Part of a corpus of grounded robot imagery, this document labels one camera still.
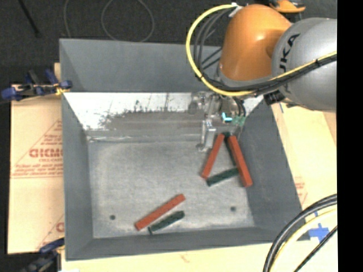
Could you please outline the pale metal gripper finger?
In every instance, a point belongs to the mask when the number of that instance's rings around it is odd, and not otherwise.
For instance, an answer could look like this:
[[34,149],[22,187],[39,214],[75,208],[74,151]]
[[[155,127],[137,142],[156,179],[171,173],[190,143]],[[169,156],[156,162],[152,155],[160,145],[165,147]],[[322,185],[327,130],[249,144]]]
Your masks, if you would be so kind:
[[207,138],[208,138],[208,121],[203,120],[200,130],[200,142],[196,145],[198,151],[205,151],[207,149]]
[[208,148],[212,148],[214,144],[214,139],[217,134],[217,128],[214,126],[208,127]]

